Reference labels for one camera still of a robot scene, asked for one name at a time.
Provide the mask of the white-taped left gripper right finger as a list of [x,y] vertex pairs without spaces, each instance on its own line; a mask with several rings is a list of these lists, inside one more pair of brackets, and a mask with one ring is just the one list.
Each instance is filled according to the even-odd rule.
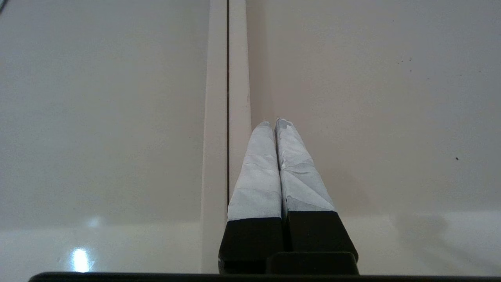
[[286,248],[359,255],[295,125],[279,118],[277,141]]

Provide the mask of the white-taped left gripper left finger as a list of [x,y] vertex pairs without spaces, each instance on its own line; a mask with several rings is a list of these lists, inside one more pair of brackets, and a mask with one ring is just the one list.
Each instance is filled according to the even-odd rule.
[[218,253],[221,274],[263,274],[283,251],[282,194],[274,131],[268,121],[250,136],[227,211]]

